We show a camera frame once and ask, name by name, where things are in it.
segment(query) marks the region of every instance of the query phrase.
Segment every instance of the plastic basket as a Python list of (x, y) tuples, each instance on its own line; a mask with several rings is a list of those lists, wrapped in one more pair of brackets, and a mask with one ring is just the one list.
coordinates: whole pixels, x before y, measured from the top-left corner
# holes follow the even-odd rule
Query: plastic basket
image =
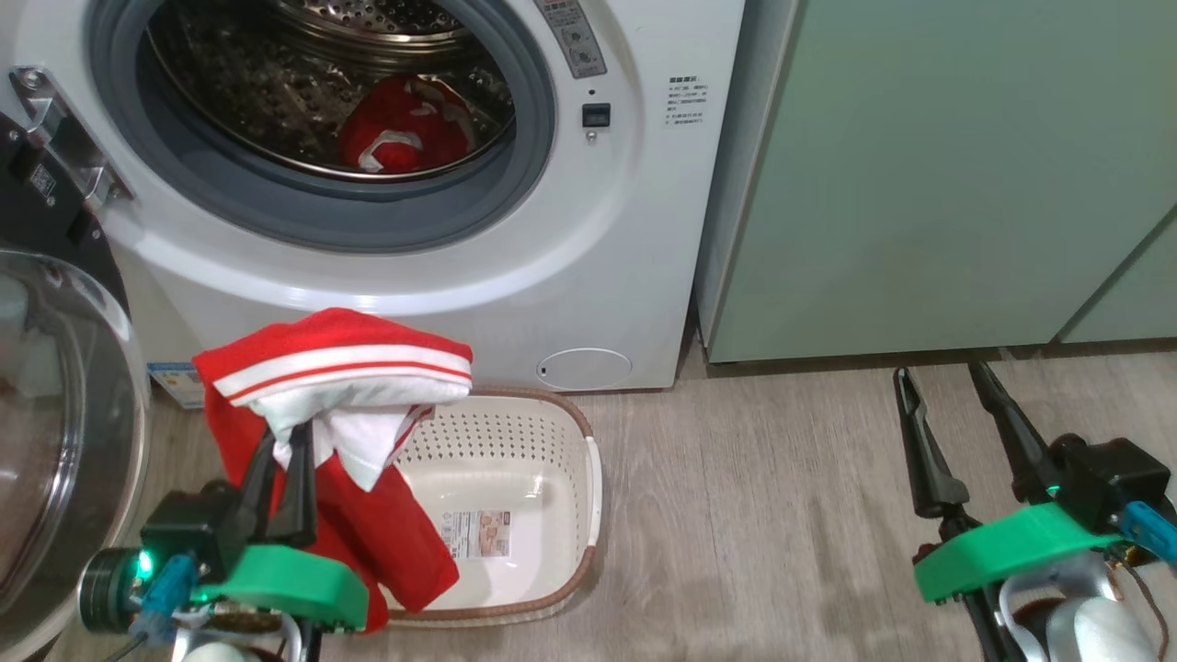
[[(438, 406), (397, 466), (451, 544), (460, 578), (418, 614), (385, 593), (390, 625), (518, 623), (551, 616), (574, 597), (596, 552), (601, 471), (588, 422), (571, 402), (543, 391), (478, 391)], [(472, 530), (478, 545), (470, 544)]]

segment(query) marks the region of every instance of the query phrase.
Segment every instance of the white washing machine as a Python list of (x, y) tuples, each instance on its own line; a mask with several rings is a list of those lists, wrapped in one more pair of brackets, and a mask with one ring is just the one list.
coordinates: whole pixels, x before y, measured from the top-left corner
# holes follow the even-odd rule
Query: white washing machine
[[(213, 13), (247, 5), (0, 7), (0, 111), (81, 188), (149, 363), (345, 306), (468, 343), (484, 384), (672, 383), (742, 0)], [(477, 150), (397, 174), (332, 163), (317, 141), (405, 58), (468, 104)], [(97, 151), (73, 147), (87, 135)], [(71, 184), (27, 174), (46, 205)]]

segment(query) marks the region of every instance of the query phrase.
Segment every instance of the green bracket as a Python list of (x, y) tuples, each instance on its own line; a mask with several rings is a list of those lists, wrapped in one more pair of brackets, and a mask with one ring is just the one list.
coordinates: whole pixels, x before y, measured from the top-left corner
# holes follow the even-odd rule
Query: green bracket
[(925, 602), (947, 600), (1123, 539), (1091, 534), (1057, 503), (1031, 505), (937, 548), (916, 564), (916, 584)]
[(368, 591), (343, 563), (282, 545), (250, 545), (233, 575), (192, 591), (194, 602), (228, 598), (310, 618), (328, 628), (363, 630)]

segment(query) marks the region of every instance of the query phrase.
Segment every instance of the red cloth in drum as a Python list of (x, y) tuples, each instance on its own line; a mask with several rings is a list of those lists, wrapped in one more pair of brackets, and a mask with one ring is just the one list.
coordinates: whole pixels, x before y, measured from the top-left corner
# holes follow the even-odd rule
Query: red cloth in drum
[(461, 98), (417, 77), (381, 80), (339, 133), (344, 165), (381, 174), (441, 167), (476, 147), (474, 125)]

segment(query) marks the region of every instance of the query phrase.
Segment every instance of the printed label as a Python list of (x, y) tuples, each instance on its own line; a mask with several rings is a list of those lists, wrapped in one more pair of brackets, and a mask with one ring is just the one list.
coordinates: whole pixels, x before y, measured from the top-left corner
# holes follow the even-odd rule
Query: printed label
[(441, 539), (451, 558), (510, 558), (510, 510), (460, 510), (441, 515)]
[(707, 111), (707, 85), (697, 75), (674, 75), (666, 88), (665, 126), (703, 124)]
[(597, 35), (588, 25), (580, 0), (536, 0), (547, 27), (560, 42), (564, 59), (568, 61), (572, 78), (588, 78), (606, 73), (605, 58), (600, 54)]
[(184, 409), (204, 409), (205, 385), (191, 363), (148, 363), (147, 373)]
[(36, 164), (36, 168), (33, 170), (33, 176), (28, 178), (28, 183), (33, 185), (33, 188), (44, 197), (48, 199), (53, 194), (53, 188), (56, 187), (58, 180), (53, 179), (49, 171), (45, 170), (45, 166)]

